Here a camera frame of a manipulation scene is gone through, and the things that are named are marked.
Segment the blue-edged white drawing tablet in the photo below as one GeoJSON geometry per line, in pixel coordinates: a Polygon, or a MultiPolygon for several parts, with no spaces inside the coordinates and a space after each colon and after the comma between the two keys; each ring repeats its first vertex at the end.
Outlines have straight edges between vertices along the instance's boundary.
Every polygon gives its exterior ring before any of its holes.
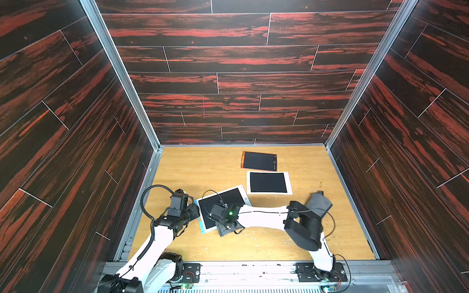
{"type": "Polygon", "coordinates": [[[203,194],[202,198],[195,201],[195,204],[200,210],[199,226],[201,232],[202,234],[206,234],[216,230],[216,222],[210,219],[210,212],[215,206],[227,208],[233,205],[250,206],[251,202],[243,186],[239,185],[221,192],[208,190],[207,194],[203,194]]]}

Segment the red drawing tablet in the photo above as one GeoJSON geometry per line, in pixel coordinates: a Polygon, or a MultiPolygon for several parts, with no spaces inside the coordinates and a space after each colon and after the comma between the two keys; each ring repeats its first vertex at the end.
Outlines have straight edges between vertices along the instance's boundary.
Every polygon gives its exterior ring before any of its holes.
{"type": "Polygon", "coordinates": [[[253,170],[277,171],[277,155],[244,151],[241,167],[253,170]]]}

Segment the grey microfibre cloth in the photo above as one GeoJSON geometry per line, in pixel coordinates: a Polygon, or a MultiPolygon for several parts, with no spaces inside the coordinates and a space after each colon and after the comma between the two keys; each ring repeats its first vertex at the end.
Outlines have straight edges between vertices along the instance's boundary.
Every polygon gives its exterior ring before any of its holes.
{"type": "Polygon", "coordinates": [[[322,219],[332,208],[333,204],[328,198],[324,196],[324,192],[319,190],[310,194],[310,198],[306,202],[305,206],[307,209],[314,212],[320,219],[322,219]]]}

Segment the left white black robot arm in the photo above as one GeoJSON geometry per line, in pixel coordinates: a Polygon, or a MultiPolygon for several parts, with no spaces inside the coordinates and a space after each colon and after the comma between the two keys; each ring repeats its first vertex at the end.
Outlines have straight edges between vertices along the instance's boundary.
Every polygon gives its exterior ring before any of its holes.
{"type": "Polygon", "coordinates": [[[187,229],[190,222],[200,217],[194,198],[178,189],[156,184],[146,188],[140,197],[140,208],[150,219],[150,234],[138,252],[117,273],[105,275],[93,293],[147,293],[159,290],[175,276],[183,272],[182,257],[166,253],[167,247],[187,229]],[[145,209],[145,196],[154,188],[170,192],[171,205],[158,217],[145,209]]]}

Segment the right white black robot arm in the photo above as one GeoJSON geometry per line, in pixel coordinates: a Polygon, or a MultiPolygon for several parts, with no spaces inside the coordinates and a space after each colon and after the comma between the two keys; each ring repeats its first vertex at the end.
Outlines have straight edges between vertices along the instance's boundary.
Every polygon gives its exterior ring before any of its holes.
{"type": "Polygon", "coordinates": [[[331,273],[335,257],[328,248],[322,225],[329,210],[314,207],[312,203],[305,206],[298,201],[278,208],[214,205],[208,217],[215,222],[220,236],[238,234],[252,227],[284,231],[298,247],[309,252],[317,271],[331,273]]]}

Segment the aluminium front rail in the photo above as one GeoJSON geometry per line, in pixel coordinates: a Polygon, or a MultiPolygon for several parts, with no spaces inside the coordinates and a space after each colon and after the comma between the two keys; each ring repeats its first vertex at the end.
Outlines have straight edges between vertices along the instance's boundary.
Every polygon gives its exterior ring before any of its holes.
{"type": "MultiPolygon", "coordinates": [[[[310,261],[205,261],[200,281],[169,283],[148,293],[406,293],[389,261],[338,261],[347,282],[300,283],[297,262],[310,261]]],[[[113,275],[118,263],[105,266],[104,276],[113,275]]]]}

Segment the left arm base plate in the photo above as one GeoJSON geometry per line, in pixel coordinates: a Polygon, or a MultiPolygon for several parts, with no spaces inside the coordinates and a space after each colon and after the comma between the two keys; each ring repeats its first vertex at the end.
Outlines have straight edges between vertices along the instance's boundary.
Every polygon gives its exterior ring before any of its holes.
{"type": "Polygon", "coordinates": [[[176,265],[175,275],[169,283],[194,284],[200,281],[201,264],[196,262],[181,262],[176,265]]]}

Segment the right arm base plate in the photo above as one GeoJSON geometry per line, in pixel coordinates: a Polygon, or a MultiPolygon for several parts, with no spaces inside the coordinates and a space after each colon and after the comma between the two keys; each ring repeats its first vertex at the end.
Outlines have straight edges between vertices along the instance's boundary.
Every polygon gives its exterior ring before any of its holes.
{"type": "Polygon", "coordinates": [[[314,266],[312,262],[297,262],[295,264],[295,273],[300,283],[342,283],[348,280],[346,271],[340,262],[335,262],[331,271],[322,271],[314,266]]]}

